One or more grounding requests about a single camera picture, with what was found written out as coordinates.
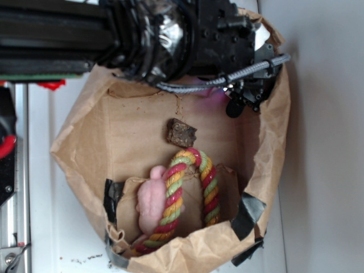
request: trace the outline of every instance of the cardboard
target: cardboard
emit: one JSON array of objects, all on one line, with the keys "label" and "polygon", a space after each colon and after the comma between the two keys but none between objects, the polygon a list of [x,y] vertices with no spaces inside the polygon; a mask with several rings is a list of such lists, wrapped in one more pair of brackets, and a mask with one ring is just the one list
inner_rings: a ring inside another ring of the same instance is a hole
[{"label": "cardboard", "polygon": [[[260,15],[241,13],[266,25],[276,49],[283,42]],[[51,152],[100,238],[107,233],[114,252],[130,258],[128,271],[209,272],[264,237],[286,146],[290,98],[285,66],[260,113],[246,107],[231,119],[225,114],[228,100],[219,89],[175,95],[122,81],[105,68],[92,70]],[[194,147],[218,165],[222,220],[203,228],[201,183],[191,168],[183,184],[186,211],[176,231],[179,237],[152,254],[131,257],[129,247],[141,234],[135,210],[138,187],[153,166],[168,166],[179,150],[166,141],[171,118],[197,128]],[[126,182],[116,226],[108,223],[103,207],[106,179]],[[267,207],[255,229],[240,241],[229,220],[237,214],[242,192]]]}]

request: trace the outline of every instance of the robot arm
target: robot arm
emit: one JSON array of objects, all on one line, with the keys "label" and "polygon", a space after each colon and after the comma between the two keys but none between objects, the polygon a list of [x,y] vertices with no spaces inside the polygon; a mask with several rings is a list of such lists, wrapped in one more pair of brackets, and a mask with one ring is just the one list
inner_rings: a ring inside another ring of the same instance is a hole
[{"label": "robot arm", "polygon": [[[257,43],[262,30],[229,0],[1,0],[0,80],[59,80],[98,64],[170,92],[224,88],[237,117],[245,105],[259,110],[289,59]],[[184,75],[206,81],[167,83]]]}]

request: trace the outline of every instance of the rope toy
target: rope toy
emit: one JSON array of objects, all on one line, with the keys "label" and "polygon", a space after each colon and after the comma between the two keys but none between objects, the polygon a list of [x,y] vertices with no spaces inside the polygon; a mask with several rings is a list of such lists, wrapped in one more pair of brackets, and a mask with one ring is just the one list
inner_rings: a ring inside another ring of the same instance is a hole
[{"label": "rope toy", "polygon": [[172,159],[167,170],[166,208],[159,226],[149,239],[137,245],[133,250],[137,256],[151,253],[168,243],[178,225],[181,213],[182,182],[184,171],[191,165],[196,165],[200,171],[200,179],[204,190],[204,221],[205,226],[218,223],[220,219],[220,205],[218,201],[218,186],[216,169],[211,159],[202,151],[194,148],[181,150]]}]

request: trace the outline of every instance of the white wall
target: white wall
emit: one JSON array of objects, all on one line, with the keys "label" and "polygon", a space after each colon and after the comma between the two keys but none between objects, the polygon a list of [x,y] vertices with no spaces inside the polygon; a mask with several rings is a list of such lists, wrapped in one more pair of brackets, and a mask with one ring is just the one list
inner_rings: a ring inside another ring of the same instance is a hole
[{"label": "white wall", "polygon": [[259,7],[292,55],[280,184],[287,272],[364,272],[364,1]]}]

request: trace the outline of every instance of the pink stuffed toy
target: pink stuffed toy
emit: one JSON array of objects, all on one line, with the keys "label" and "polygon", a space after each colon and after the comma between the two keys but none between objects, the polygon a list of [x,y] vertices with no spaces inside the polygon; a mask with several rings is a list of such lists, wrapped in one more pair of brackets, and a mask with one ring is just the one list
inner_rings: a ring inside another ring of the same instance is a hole
[{"label": "pink stuffed toy", "polygon": [[166,180],[167,169],[164,166],[156,166],[150,171],[149,180],[145,181],[138,190],[138,204],[136,211],[139,215],[139,227],[143,232],[133,246],[145,241],[154,233],[159,221],[163,218],[166,205]]}]

